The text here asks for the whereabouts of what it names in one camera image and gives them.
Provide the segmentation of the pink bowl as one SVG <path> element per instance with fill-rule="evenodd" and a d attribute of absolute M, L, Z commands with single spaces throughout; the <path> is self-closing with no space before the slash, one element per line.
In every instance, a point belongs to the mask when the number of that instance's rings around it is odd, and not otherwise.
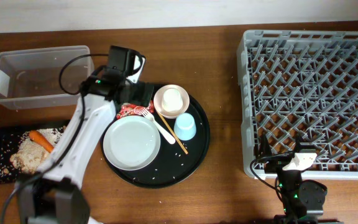
<path fill-rule="evenodd" d="M 178 111 L 174 111 L 173 113 L 170 113 L 168 111 L 165 111 L 163 108 L 162 108 L 162 98 L 163 98 L 163 93 L 165 90 L 169 89 L 169 88 L 176 88 L 180 94 L 181 94 L 181 97 L 182 97 L 182 100 L 183 100 L 183 106 L 181 107 L 180 110 Z M 168 118 L 168 119 L 174 119 L 176 118 L 177 116 L 183 114 L 189 107 L 189 104 L 190 104 L 190 97 L 187 93 L 187 91 L 178 86 L 178 85 L 165 85 L 161 88 L 159 88 L 157 90 L 157 92 L 154 94 L 154 100 L 153 100 L 153 103 L 154 103 L 154 107 L 155 109 L 165 118 Z"/>

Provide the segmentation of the clear plastic bin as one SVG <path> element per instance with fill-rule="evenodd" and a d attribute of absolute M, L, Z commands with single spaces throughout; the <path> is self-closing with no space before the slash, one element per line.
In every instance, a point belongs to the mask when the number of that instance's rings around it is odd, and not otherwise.
<path fill-rule="evenodd" d="M 0 52 L 0 105 L 10 110 L 68 106 L 77 104 L 73 93 L 94 70 L 92 58 L 81 58 L 67 67 L 71 59 L 89 54 L 85 45 Z"/>

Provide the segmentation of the grey dishwasher rack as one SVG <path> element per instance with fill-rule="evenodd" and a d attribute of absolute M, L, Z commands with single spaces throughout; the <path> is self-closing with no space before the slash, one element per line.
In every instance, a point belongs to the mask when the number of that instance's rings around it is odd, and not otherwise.
<path fill-rule="evenodd" d="M 274 154 L 300 134 L 317 153 L 304 177 L 358 180 L 358 32 L 248 30 L 237 75 L 247 176 L 274 176 L 253 163 L 262 133 Z"/>

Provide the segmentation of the red snack wrapper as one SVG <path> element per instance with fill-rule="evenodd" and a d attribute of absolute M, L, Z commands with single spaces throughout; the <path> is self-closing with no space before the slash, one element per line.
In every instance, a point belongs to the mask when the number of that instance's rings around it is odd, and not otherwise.
<path fill-rule="evenodd" d="M 148 106 L 139 106 L 139 105 L 135 105 L 135 104 L 131 104 L 131 103 L 124 103 L 121 106 L 121 109 L 119 110 L 119 112 L 116 115 L 117 119 L 121 119 L 123 117 L 126 116 L 133 116 L 133 115 L 142 115 L 142 110 L 145 109 L 150 113 L 154 112 L 154 104 L 153 101 L 149 102 Z"/>

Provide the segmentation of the light blue cup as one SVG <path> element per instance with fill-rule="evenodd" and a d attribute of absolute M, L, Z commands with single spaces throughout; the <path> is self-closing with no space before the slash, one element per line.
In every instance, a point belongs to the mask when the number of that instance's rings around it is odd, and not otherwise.
<path fill-rule="evenodd" d="M 189 113 L 179 115 L 174 124 L 174 133 L 182 141 L 189 141 L 196 134 L 196 124 L 194 117 Z"/>

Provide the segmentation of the orange carrot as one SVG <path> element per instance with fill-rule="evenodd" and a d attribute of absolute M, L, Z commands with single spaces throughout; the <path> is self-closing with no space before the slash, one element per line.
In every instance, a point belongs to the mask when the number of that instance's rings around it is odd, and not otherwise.
<path fill-rule="evenodd" d="M 54 146 L 38 131 L 30 131 L 29 138 L 42 146 L 47 152 L 52 152 L 54 150 Z"/>

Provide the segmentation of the white plastic fork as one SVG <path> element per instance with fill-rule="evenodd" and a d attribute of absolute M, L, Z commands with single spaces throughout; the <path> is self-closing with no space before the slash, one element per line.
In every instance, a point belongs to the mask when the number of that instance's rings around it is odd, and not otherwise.
<path fill-rule="evenodd" d="M 175 138 L 167 130 L 165 130 L 160 124 L 158 124 L 158 122 L 156 122 L 152 113 L 150 113 L 147 109 L 143 108 L 141 109 L 141 114 L 142 116 L 153 122 L 153 124 L 156 126 L 160 134 L 165 138 L 165 140 L 169 144 L 175 144 L 176 142 Z"/>

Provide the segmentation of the black rectangular tray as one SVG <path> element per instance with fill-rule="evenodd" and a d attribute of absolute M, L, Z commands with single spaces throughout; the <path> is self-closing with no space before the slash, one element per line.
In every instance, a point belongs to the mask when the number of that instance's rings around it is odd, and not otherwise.
<path fill-rule="evenodd" d="M 10 158 L 19 151 L 19 146 L 27 139 L 29 131 L 51 129 L 52 133 L 59 138 L 63 133 L 63 127 L 67 126 L 69 121 L 67 119 L 0 128 L 0 184 L 15 182 L 21 173 L 21 169 L 16 169 Z"/>

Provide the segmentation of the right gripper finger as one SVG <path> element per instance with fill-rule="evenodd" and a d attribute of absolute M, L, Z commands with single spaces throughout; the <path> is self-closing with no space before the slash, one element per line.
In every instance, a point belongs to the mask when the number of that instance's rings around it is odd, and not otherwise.
<path fill-rule="evenodd" d="M 260 136 L 257 157 L 267 157 L 271 155 L 272 155 L 272 151 L 267 136 L 265 133 L 262 133 L 262 135 Z"/>
<path fill-rule="evenodd" d="M 314 153 L 314 146 L 305 142 L 300 134 L 295 136 L 295 147 L 293 150 L 295 153 Z"/>

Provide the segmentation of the white cup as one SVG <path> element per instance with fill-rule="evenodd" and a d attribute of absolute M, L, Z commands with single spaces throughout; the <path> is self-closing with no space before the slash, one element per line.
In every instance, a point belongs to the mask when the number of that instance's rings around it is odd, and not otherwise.
<path fill-rule="evenodd" d="M 183 106 L 183 100 L 180 92 L 176 88 L 169 88 L 164 91 L 162 98 L 162 108 L 165 111 L 173 113 Z"/>

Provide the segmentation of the grey plate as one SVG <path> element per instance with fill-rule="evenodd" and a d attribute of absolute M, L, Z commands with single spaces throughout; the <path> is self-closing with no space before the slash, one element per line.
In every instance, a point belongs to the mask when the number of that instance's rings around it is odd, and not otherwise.
<path fill-rule="evenodd" d="M 159 150 L 159 131 L 141 116 L 128 116 L 113 122 L 103 137 L 107 161 L 121 170 L 133 171 L 148 166 Z"/>

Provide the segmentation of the wooden chopstick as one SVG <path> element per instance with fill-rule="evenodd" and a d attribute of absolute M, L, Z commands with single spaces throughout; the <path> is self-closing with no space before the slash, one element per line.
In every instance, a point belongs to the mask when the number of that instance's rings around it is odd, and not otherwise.
<path fill-rule="evenodd" d="M 176 142 L 178 143 L 178 145 L 181 147 L 181 149 L 183 150 L 183 152 L 187 155 L 188 151 L 186 150 L 185 146 L 183 145 L 183 143 L 178 139 L 177 135 L 174 133 L 173 129 L 170 127 L 170 125 L 167 123 L 166 119 L 159 113 L 157 112 L 158 116 L 160 117 L 160 119 L 163 121 L 163 123 L 166 125 L 166 127 L 168 128 L 168 130 L 170 131 L 170 133 L 172 134 L 172 136 L 175 138 Z"/>

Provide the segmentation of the rice and food scraps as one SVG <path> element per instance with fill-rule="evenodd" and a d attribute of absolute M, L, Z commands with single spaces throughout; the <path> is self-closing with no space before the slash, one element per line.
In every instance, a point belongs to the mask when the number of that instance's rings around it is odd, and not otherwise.
<path fill-rule="evenodd" d="M 38 129 L 32 131 L 40 132 L 54 147 L 60 140 L 65 127 Z M 18 141 L 2 140 L 2 153 L 0 162 L 0 176 L 13 176 L 15 172 L 23 172 L 25 174 L 33 174 L 38 166 L 50 155 L 42 146 L 33 142 L 29 138 L 29 132 L 16 135 Z"/>

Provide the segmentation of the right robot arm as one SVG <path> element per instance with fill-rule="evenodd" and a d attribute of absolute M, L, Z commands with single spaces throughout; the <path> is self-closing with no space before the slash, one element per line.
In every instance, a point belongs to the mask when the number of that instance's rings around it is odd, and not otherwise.
<path fill-rule="evenodd" d="M 265 134 L 254 163 L 262 163 L 267 171 L 277 175 L 271 186 L 283 205 L 283 215 L 275 215 L 274 223 L 318 223 L 323 215 L 328 188 L 315 180 L 304 180 L 302 173 L 308 170 L 317 156 L 316 148 L 299 135 L 293 150 L 274 154 Z"/>

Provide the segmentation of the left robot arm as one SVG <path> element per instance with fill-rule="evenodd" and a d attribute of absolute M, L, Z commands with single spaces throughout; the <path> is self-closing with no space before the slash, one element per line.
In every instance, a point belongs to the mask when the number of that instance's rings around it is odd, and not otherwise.
<path fill-rule="evenodd" d="M 106 65 L 79 85 L 76 110 L 54 150 L 33 175 L 15 183 L 21 223 L 96 223 L 81 192 L 85 170 L 108 125 L 124 103 L 147 106 L 152 93 L 139 81 L 146 57 L 111 46 Z"/>

